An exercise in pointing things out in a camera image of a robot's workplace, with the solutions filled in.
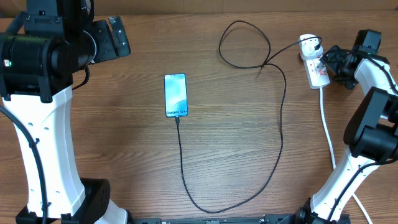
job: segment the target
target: white power adapter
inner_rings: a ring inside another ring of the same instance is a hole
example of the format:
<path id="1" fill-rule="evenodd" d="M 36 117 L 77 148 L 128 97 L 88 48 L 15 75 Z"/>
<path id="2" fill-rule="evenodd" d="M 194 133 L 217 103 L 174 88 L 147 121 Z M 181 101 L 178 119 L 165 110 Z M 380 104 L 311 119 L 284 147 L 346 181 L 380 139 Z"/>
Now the white power adapter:
<path id="1" fill-rule="evenodd" d="M 315 37 L 312 34 L 301 35 L 300 56 L 304 60 L 304 67 L 307 73 L 308 83 L 311 89 L 319 89 L 330 83 L 326 66 L 319 60 L 323 53 L 323 47 L 315 50 L 315 46 L 319 44 L 317 38 L 305 40 L 309 37 Z"/>

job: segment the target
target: blue smartphone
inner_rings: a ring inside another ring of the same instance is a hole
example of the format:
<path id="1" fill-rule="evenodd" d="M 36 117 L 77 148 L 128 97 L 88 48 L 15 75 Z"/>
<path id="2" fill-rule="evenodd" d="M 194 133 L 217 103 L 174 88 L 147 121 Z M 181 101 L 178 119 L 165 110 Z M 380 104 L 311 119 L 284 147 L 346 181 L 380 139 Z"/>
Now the blue smartphone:
<path id="1" fill-rule="evenodd" d="M 187 80 L 185 74 L 165 75 L 166 117 L 188 116 Z"/>

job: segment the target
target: table surface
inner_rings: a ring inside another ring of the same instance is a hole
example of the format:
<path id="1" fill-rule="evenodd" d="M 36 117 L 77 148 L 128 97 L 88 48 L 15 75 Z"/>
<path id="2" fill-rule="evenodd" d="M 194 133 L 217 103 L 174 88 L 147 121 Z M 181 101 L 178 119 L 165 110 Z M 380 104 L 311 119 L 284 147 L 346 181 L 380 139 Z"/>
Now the table surface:
<path id="1" fill-rule="evenodd" d="M 235 20 L 257 25 L 272 52 L 301 34 L 323 38 L 324 49 L 350 49 L 360 29 L 382 32 L 379 54 L 398 78 L 398 13 L 273 12 L 260 14 L 124 16 L 132 54 L 90 66 L 90 82 L 73 92 L 72 136 L 81 177 L 106 178 L 111 199 L 134 217 L 252 217 L 293 213 L 332 172 L 319 112 L 319 92 L 308 86 L 299 47 L 272 60 L 285 72 L 284 148 L 267 188 L 249 203 L 209 215 L 196 209 L 182 185 L 176 125 L 164 115 L 164 75 L 186 73 L 190 115 L 181 119 L 185 179 L 196 202 L 217 210 L 243 201 L 264 185 L 280 149 L 280 72 L 239 70 L 218 55 L 218 42 Z M 1 19 L 4 30 L 10 19 Z M 240 65 L 263 62 L 267 44 L 254 29 L 234 27 L 223 45 Z M 74 75 L 80 83 L 84 74 Z M 337 161 L 345 127 L 363 99 L 360 87 L 325 88 L 325 114 Z M 0 116 L 0 222 L 13 223 L 27 203 L 27 181 L 12 123 Z M 398 164 L 380 167 L 357 190 L 374 223 L 396 223 Z M 345 213 L 364 223 L 350 200 Z"/>

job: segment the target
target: phone screen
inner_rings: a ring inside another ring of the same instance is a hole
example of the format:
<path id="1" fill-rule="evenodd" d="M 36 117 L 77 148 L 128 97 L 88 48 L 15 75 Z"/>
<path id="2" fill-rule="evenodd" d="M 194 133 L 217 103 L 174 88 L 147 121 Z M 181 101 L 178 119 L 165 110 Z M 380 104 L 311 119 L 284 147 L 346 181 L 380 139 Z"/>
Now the phone screen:
<path id="1" fill-rule="evenodd" d="M 164 93 L 166 117 L 173 118 L 188 115 L 185 74 L 166 75 L 164 77 Z"/>

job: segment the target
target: white cord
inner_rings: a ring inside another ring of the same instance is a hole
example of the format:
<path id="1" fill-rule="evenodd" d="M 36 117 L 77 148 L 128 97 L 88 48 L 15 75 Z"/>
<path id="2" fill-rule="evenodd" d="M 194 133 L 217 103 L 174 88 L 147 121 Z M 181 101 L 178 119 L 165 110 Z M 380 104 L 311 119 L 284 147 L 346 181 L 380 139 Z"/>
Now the white cord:
<path id="1" fill-rule="evenodd" d="M 323 129 L 325 130 L 326 139 L 328 140 L 328 144 L 329 144 L 331 164 L 333 166 L 333 169 L 335 169 L 336 168 L 335 153 L 333 152 L 333 146 L 331 144 L 329 131 L 328 131 L 328 126 L 326 125 L 326 121 L 325 121 L 325 112 L 323 111 L 323 89 L 322 89 L 322 87 L 319 88 L 319 105 L 320 105 Z M 368 221 L 368 223 L 369 224 L 373 224 L 373 222 L 371 220 L 371 217 L 368 215 L 368 213 L 366 212 L 366 210 L 363 207 L 362 203 L 359 201 L 359 198 L 355 194 L 353 194 L 353 198 L 355 199 L 356 203 L 359 205 L 359 207 L 362 210 L 363 214 L 365 215 L 366 220 Z"/>

